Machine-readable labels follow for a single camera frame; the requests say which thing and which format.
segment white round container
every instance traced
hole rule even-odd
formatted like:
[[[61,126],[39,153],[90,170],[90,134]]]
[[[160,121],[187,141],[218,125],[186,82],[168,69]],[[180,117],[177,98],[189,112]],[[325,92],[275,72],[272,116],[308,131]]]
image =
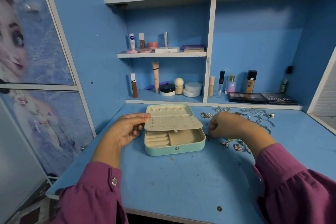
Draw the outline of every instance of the white round container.
[[[172,92],[162,92],[160,91],[160,94],[165,96],[165,97],[169,97],[169,96],[174,96],[175,95],[175,91],[172,91]]]
[[[195,98],[195,97],[198,97],[201,94],[201,91],[192,92],[192,91],[188,91],[186,89],[183,89],[183,94],[186,97]]]
[[[202,90],[203,84],[199,82],[187,82],[184,87],[187,91],[198,92]]]

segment jewelry box lid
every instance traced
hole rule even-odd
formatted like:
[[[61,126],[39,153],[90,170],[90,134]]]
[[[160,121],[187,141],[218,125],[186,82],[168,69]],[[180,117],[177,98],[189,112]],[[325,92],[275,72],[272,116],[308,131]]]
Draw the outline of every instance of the jewelry box lid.
[[[146,131],[178,131],[203,127],[185,104],[150,105],[146,112],[152,115],[145,123]]]

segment wardrobe door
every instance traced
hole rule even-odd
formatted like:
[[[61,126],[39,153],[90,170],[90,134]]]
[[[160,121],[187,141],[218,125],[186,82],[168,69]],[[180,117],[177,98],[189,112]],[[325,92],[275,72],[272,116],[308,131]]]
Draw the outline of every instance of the wardrobe door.
[[[78,92],[2,89],[0,97],[47,174],[60,176],[93,139]]]
[[[73,85],[47,0],[0,0],[0,79]]]

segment blue desk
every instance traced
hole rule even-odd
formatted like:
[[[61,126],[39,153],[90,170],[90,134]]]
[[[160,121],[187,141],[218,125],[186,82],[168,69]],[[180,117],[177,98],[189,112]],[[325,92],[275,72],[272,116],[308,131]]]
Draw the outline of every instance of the blue desk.
[[[74,185],[110,125],[120,115],[145,112],[147,106],[125,104],[47,194],[53,197],[58,188]],[[200,118],[200,113],[215,114],[215,108],[191,109],[207,133],[205,122],[210,119]],[[271,128],[275,140],[308,168],[336,180],[336,137],[302,111],[270,112],[275,113]],[[255,201],[262,187],[251,167],[253,156],[236,152],[232,142],[229,148],[221,146],[221,141],[207,141],[198,152],[158,157],[145,153],[143,136],[132,141],[121,153],[121,192],[127,211],[184,223],[263,223]]]

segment cosmetic jar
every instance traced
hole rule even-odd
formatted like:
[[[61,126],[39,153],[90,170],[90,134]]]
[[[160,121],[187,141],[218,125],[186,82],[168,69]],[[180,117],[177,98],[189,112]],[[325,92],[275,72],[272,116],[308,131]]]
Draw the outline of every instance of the cosmetic jar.
[[[159,47],[159,44],[158,44],[158,42],[148,42],[147,47],[148,47],[148,49],[154,50],[154,49],[157,49]]]
[[[184,87],[187,91],[198,92],[202,90],[203,84],[199,82],[187,82]]]
[[[183,94],[186,97],[195,98],[195,97],[198,97],[201,94],[201,91],[188,91],[186,89],[183,89]]]
[[[165,84],[159,87],[160,94],[169,97],[175,95],[175,85],[174,84]]]
[[[135,49],[135,50],[132,50],[132,49],[127,49],[126,53],[138,53],[139,52],[139,49]]]
[[[151,53],[152,49],[140,49],[140,53]]]

